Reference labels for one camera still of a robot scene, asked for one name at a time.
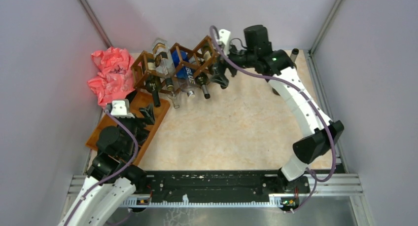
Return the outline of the dark green wine bottle front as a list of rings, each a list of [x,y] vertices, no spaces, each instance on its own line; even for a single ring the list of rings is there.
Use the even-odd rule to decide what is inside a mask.
[[[209,99],[210,93],[208,91],[207,82],[209,80],[208,76],[205,73],[199,73],[196,77],[193,77],[195,72],[194,69],[186,67],[187,81],[189,82],[189,90],[187,91],[188,98],[195,97],[195,89],[199,87],[203,92],[204,98]]]

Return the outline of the dark green wine bottle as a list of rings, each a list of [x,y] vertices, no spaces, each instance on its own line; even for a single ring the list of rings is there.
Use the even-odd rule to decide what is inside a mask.
[[[210,93],[208,91],[207,82],[209,80],[208,76],[205,73],[199,73],[196,77],[193,77],[195,72],[194,69],[186,67],[187,81],[189,82],[189,90],[187,91],[188,98],[195,97],[195,89],[199,87],[203,92],[204,98],[209,99]]]
[[[203,47],[201,48],[201,52],[203,54],[205,62],[207,62],[212,57],[212,52],[211,52],[211,49],[210,49],[210,46],[209,46],[208,43],[203,45]],[[217,58],[214,58],[214,59],[212,59],[211,64],[208,65],[208,70],[209,70],[209,73],[211,75],[214,75],[214,73],[215,73],[214,66],[215,66],[216,62],[217,62]]]

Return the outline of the blue square glass bottle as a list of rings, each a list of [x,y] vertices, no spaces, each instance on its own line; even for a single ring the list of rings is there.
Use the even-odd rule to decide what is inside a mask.
[[[183,61],[189,62],[189,59],[187,58],[187,54],[184,51],[180,51],[181,57]],[[172,59],[174,62],[174,65],[177,67],[180,63],[178,52],[174,51],[172,53]],[[186,74],[186,68],[187,66],[183,66],[176,74],[176,77],[178,79],[178,84],[182,92],[185,92],[187,94],[187,91],[189,90],[189,82],[187,81],[187,74]]]

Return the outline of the clear glass bottle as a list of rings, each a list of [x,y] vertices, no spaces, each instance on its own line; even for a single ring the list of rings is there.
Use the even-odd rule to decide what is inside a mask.
[[[178,109],[180,107],[180,103],[179,103],[178,94],[175,91],[174,85],[173,84],[167,85],[167,90],[169,91],[169,93],[167,94],[167,97],[171,100],[173,104],[173,108]]]

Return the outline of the clear labelled liquor bottle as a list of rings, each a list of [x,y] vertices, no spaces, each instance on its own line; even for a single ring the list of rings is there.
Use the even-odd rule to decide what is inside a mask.
[[[156,38],[152,45],[152,53],[156,72],[164,76],[167,89],[170,92],[174,92],[174,81],[172,77],[175,75],[175,67],[168,42],[162,38]]]

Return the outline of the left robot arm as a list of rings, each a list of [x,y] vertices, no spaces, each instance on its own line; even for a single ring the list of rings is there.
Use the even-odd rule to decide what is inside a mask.
[[[96,142],[98,154],[87,171],[82,188],[63,216],[61,226],[105,226],[132,194],[141,194],[134,205],[147,207],[153,191],[144,170],[133,164],[155,123],[154,108],[140,108],[141,117],[129,111],[127,100],[108,104],[105,115],[116,122],[105,127]]]

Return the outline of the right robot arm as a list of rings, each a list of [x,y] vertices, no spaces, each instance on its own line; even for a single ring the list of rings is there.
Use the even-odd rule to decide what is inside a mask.
[[[302,132],[302,139],[293,144],[293,155],[279,169],[278,188],[291,192],[297,186],[297,179],[309,172],[310,165],[327,152],[332,153],[330,174],[336,169],[335,145],[344,131],[341,121],[333,121],[316,104],[298,76],[295,59],[284,50],[273,50],[268,30],[263,25],[244,29],[245,46],[237,50],[231,43],[228,30],[209,29],[211,43],[219,58],[213,66],[212,82],[223,87],[229,84],[226,69],[232,76],[237,72],[264,79],[285,101],[296,118]]]

